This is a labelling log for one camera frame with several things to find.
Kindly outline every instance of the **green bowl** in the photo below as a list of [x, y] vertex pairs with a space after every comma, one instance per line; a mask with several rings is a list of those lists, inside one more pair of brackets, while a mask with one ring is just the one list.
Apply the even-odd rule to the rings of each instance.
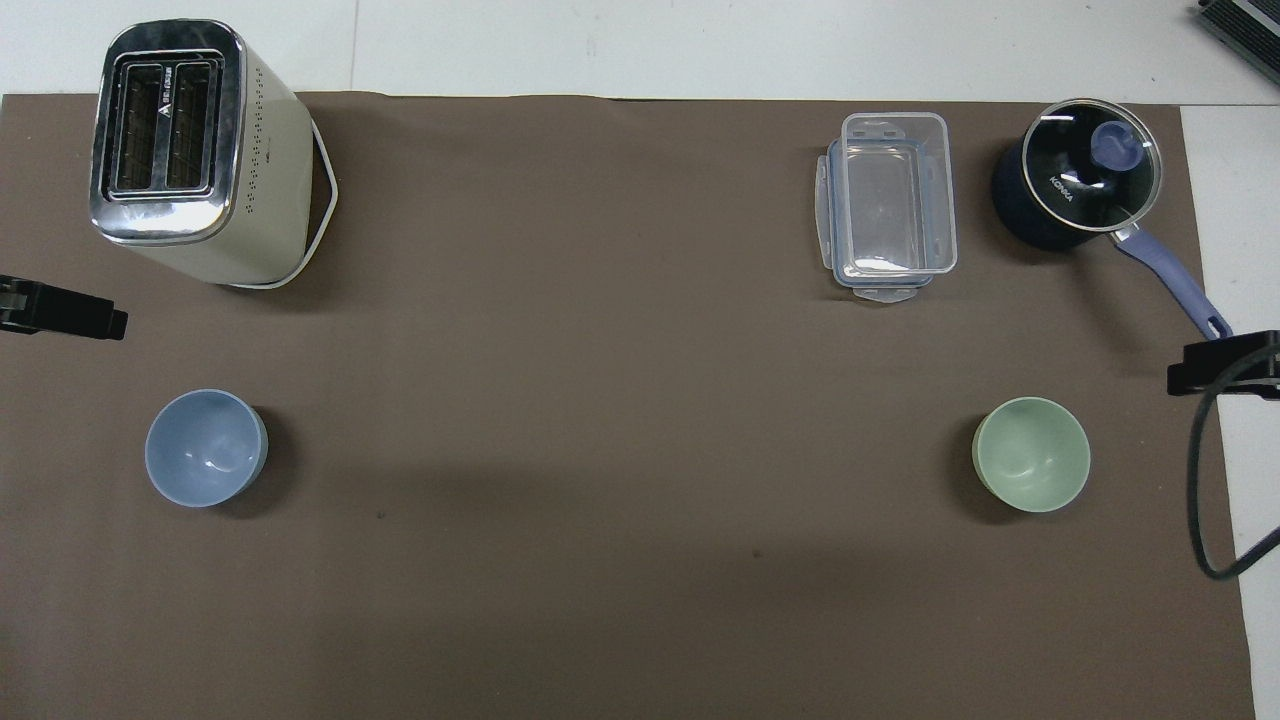
[[978, 425], [973, 466], [1000, 500], [1028, 512], [1048, 512], [1084, 489], [1089, 438], [1066, 407], [1043, 397], [1018, 397]]

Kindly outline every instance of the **blue bowl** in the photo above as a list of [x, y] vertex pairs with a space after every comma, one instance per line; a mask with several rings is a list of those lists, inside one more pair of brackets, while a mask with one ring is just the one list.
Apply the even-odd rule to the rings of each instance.
[[209, 507], [257, 478], [266, 462], [266, 425], [229, 392], [193, 389], [156, 415], [145, 454], [160, 495], [187, 507]]

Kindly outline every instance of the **toaster slot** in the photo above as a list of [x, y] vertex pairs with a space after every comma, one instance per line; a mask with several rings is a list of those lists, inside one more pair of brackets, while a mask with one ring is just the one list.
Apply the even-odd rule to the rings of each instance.
[[119, 190], [151, 187], [163, 83], [164, 69], [160, 65], [131, 64], [124, 69], [124, 102], [115, 163], [115, 187]]
[[182, 63], [174, 72], [169, 190], [200, 190], [209, 184], [211, 126], [216, 115], [214, 77], [211, 63]]

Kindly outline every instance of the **black cable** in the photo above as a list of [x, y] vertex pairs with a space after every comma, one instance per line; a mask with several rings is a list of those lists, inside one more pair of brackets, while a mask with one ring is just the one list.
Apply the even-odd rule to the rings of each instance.
[[1199, 565], [1201, 571], [1213, 580], [1228, 580], [1239, 575], [1280, 544], [1280, 528], [1276, 528], [1251, 547], [1248, 552], [1238, 557], [1235, 562], [1219, 570], [1213, 568], [1204, 553], [1204, 538], [1201, 537], [1199, 528], [1199, 448], [1201, 441], [1204, 437], [1204, 421], [1208, 419], [1208, 411], [1213, 407], [1213, 401], [1217, 400], [1217, 396], [1229, 384], [1239, 379], [1245, 370], [1277, 354], [1280, 354], [1280, 342], [1256, 350], [1228, 365], [1217, 379], [1204, 388], [1204, 396], [1201, 398], [1199, 406], [1196, 409], [1196, 418], [1192, 420], [1192, 439], [1190, 447], [1187, 451], [1187, 525], [1192, 533], [1192, 550], [1196, 551], [1196, 564]]

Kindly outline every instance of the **black clamp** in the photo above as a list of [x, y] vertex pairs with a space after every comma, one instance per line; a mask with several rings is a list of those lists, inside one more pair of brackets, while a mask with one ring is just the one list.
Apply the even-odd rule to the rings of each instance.
[[[1204, 392], [1233, 363], [1276, 343], [1280, 343], [1280, 331], [1261, 331], [1188, 345], [1183, 347], [1183, 361], [1169, 366], [1169, 395]], [[1222, 392], [1280, 400], [1280, 355], [1254, 363]]]
[[129, 314], [115, 302], [36, 281], [0, 275], [0, 329], [54, 331], [96, 340], [124, 340]]

